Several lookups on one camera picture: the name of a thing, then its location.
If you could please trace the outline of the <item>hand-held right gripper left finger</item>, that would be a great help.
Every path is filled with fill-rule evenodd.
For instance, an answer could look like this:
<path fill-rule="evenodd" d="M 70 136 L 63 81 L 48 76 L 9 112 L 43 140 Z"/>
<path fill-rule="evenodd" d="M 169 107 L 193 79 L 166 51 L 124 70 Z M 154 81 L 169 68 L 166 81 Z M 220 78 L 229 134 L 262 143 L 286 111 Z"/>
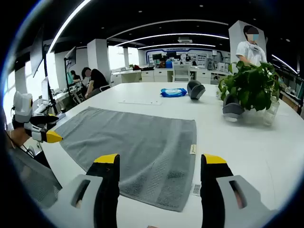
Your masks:
<path fill-rule="evenodd" d="M 119 154 L 100 156 L 85 175 L 64 186 L 43 213 L 56 228 L 115 228 L 119 179 Z"/>

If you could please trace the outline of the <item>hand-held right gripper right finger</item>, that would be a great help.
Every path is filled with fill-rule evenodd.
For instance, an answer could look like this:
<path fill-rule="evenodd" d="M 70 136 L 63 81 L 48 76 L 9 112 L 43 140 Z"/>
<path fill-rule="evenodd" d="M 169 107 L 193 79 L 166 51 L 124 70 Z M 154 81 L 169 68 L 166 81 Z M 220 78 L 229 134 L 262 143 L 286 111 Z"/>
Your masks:
<path fill-rule="evenodd" d="M 262 228 L 276 214 L 262 203 L 254 186 L 233 175 L 221 157 L 201 156 L 200 181 L 204 228 Z"/>

